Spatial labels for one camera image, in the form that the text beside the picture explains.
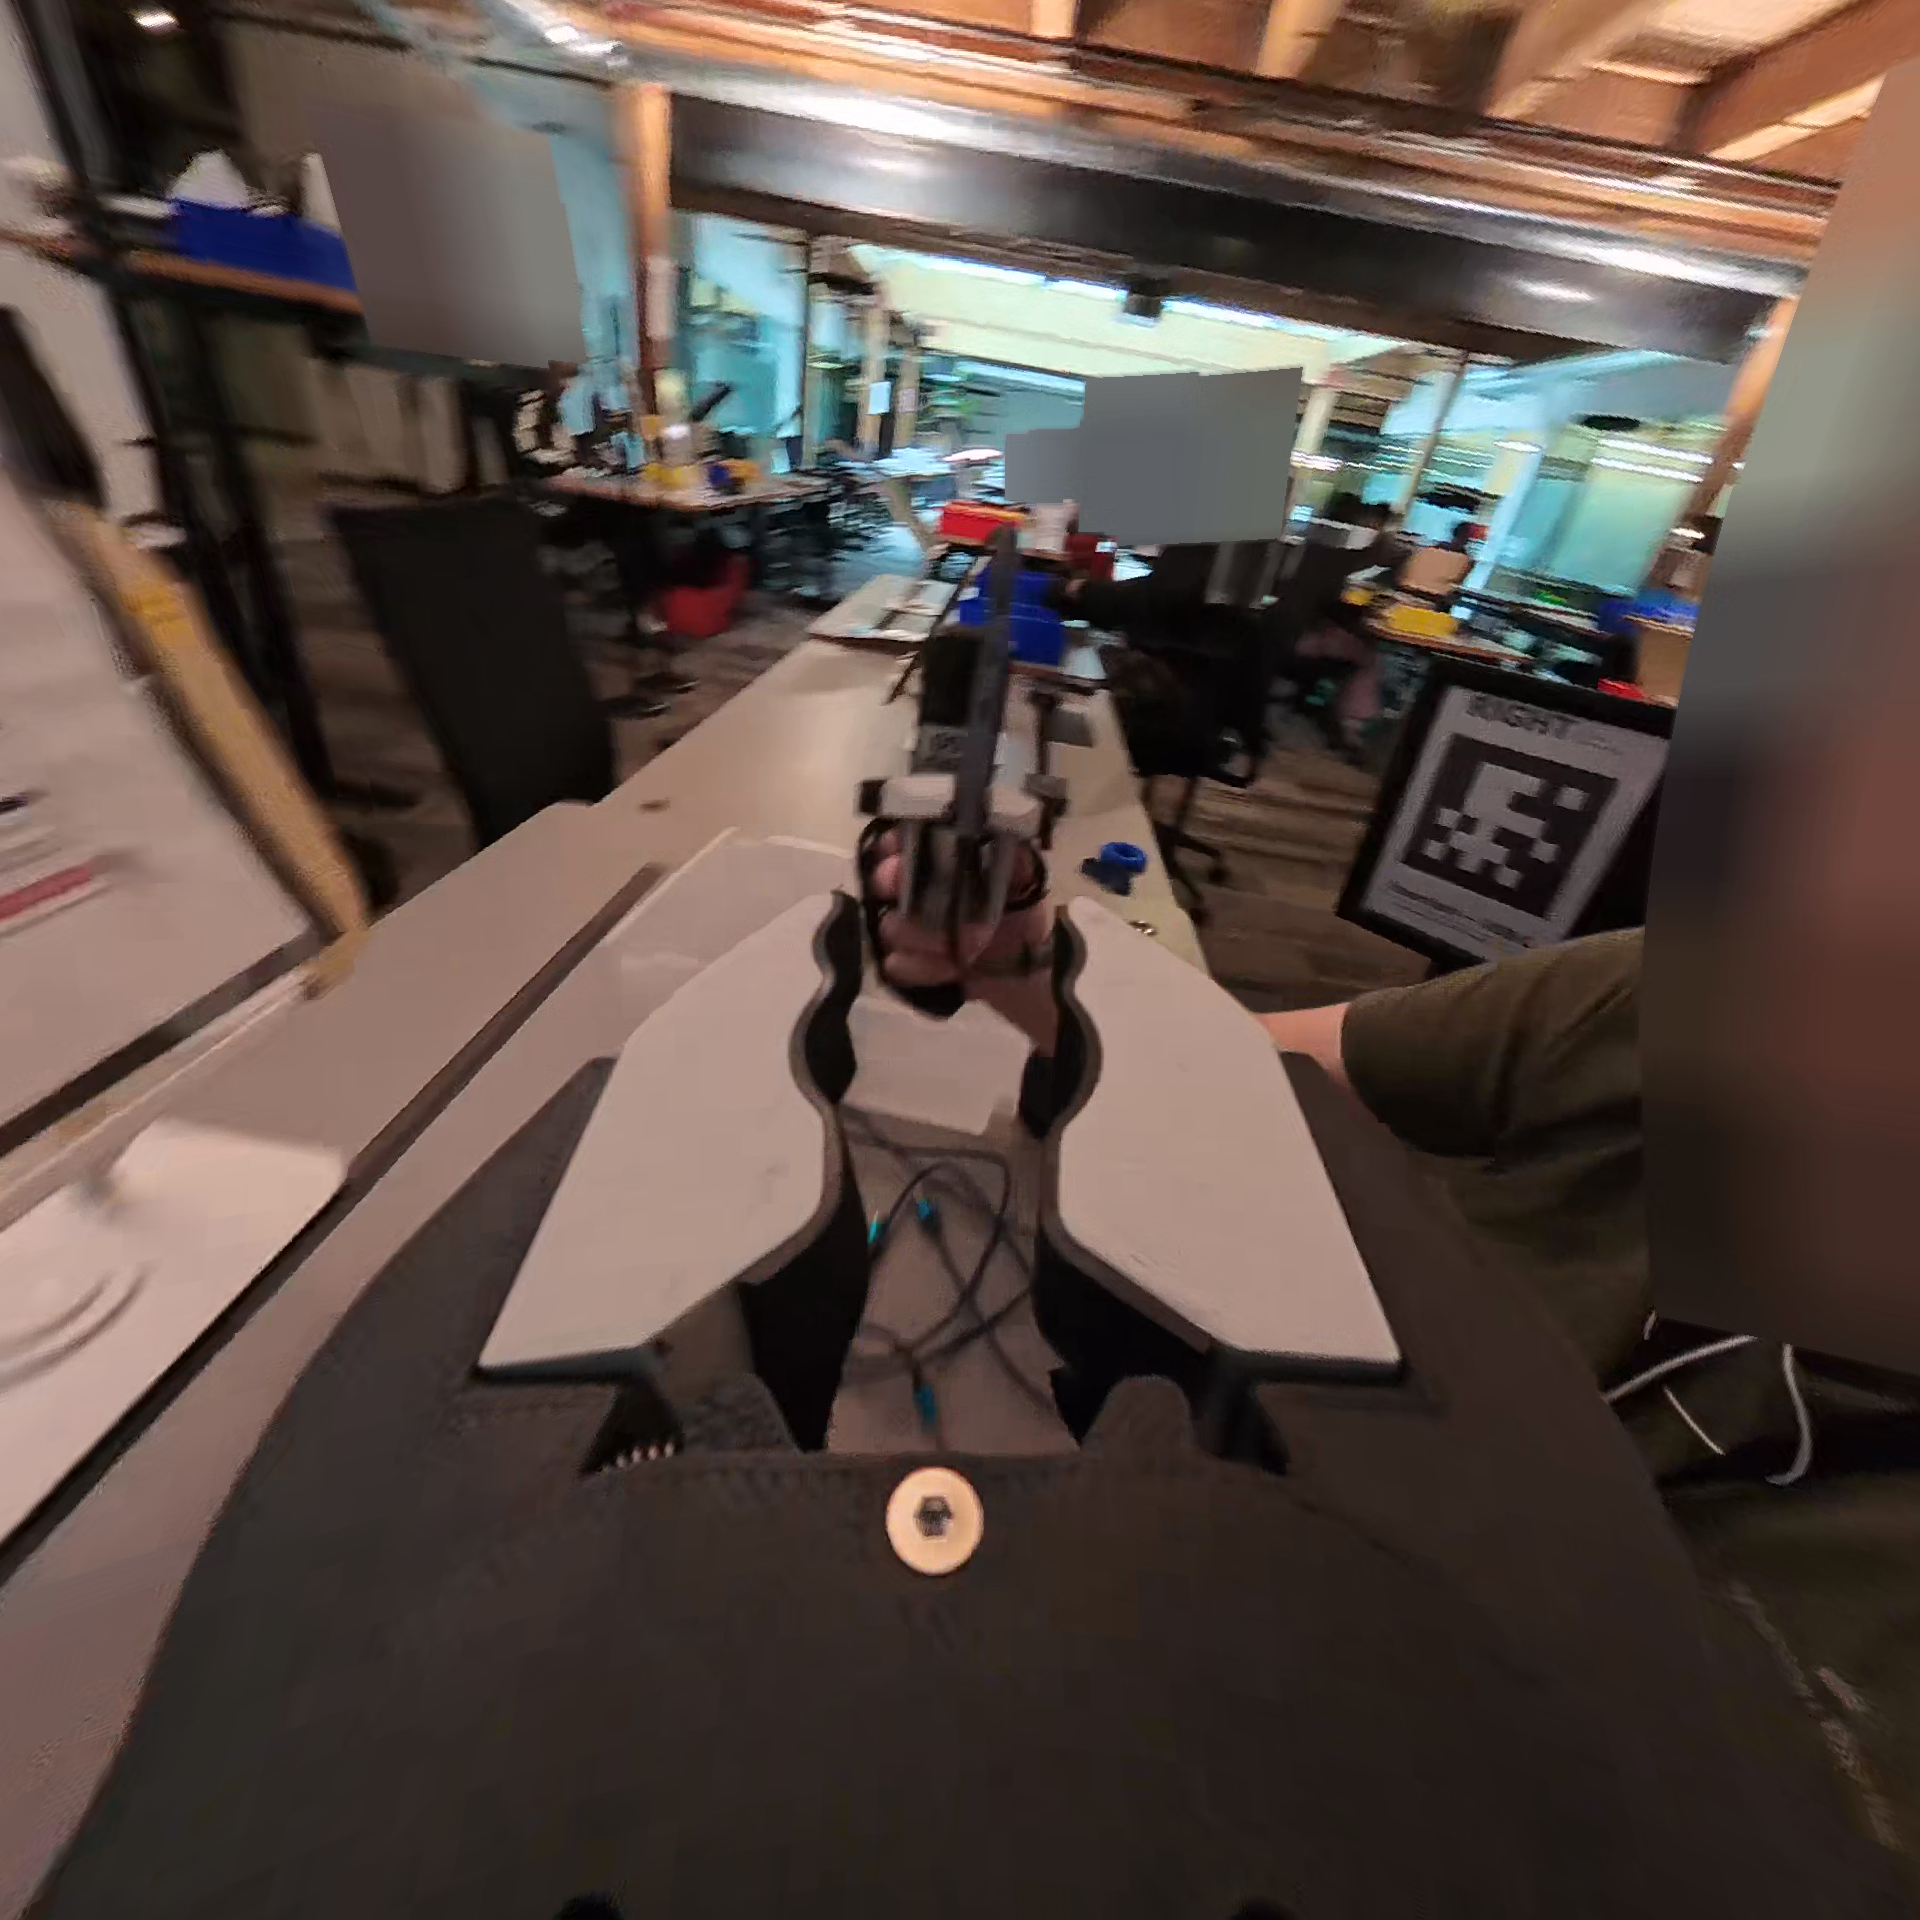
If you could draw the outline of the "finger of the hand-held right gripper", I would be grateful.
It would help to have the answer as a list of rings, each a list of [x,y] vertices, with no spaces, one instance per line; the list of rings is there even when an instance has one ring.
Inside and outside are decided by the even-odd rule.
[[[956,594],[944,625],[950,647],[966,659],[964,702],[953,719],[959,746],[953,751],[944,822],[944,932],[950,940],[964,940],[969,927],[990,927],[1000,918],[1026,853],[1024,801],[1006,801],[998,781],[1016,575],[1016,527],[1002,523],[990,539],[982,564]]]

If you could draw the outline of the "person's right hand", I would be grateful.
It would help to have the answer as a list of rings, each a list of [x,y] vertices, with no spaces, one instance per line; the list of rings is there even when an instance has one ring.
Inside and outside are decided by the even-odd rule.
[[[1050,988],[1050,908],[1041,853],[1022,849],[1006,908],[993,923],[966,923],[946,935],[913,923],[898,908],[902,889],[901,834],[887,829],[861,857],[873,906],[871,949],[885,986],[908,998],[957,989],[1020,1031],[1029,1050],[1048,1059],[1058,1041]]]

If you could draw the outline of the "white tablet stand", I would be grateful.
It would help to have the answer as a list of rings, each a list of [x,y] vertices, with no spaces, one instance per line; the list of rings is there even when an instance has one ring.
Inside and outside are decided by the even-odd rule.
[[[348,1177],[348,1159],[158,1119],[2,1235],[2,1537],[198,1346]]]

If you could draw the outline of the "clear plastic bin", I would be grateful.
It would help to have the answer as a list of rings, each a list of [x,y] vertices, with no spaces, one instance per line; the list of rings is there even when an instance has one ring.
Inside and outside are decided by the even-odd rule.
[[[848,849],[725,829],[662,878],[608,935],[620,1022],[632,1031],[709,962],[791,906],[854,889]],[[848,1020],[857,1110],[985,1135],[1016,1114],[1029,1042],[991,1011],[936,1020],[871,972]]]

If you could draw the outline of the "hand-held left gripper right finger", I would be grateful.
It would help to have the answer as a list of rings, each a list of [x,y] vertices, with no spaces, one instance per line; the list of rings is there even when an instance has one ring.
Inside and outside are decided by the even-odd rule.
[[[1058,918],[1045,1246],[1182,1346],[1391,1377],[1376,1284],[1281,1057],[1214,979],[1088,898]]]

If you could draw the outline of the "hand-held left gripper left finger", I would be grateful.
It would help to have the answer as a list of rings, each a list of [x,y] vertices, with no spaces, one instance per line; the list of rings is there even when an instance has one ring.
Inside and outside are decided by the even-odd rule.
[[[668,1374],[746,1350],[741,1290],[840,1204],[861,925],[815,893],[626,1038],[478,1353],[479,1374]]]

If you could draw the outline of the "black office chair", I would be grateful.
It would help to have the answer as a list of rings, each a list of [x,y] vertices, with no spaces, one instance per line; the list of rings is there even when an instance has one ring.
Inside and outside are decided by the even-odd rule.
[[[1162,547],[1142,575],[1114,585],[1111,694],[1167,886],[1193,923],[1208,906],[1184,855],[1221,884],[1226,857],[1191,829],[1204,783],[1253,789],[1269,749],[1279,631],[1269,612],[1215,596],[1215,545]]]

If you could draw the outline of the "black-framed marker sign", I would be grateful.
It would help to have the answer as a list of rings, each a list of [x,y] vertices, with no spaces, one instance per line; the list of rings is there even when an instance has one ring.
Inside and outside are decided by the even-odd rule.
[[[1641,927],[1672,706],[1439,655],[1335,911],[1444,974]]]

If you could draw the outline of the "wooden sign board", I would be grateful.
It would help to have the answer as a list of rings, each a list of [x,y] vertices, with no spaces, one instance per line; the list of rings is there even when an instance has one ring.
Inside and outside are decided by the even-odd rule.
[[[5,307],[2,1143],[60,1149],[317,993],[365,886],[201,596],[105,511]]]

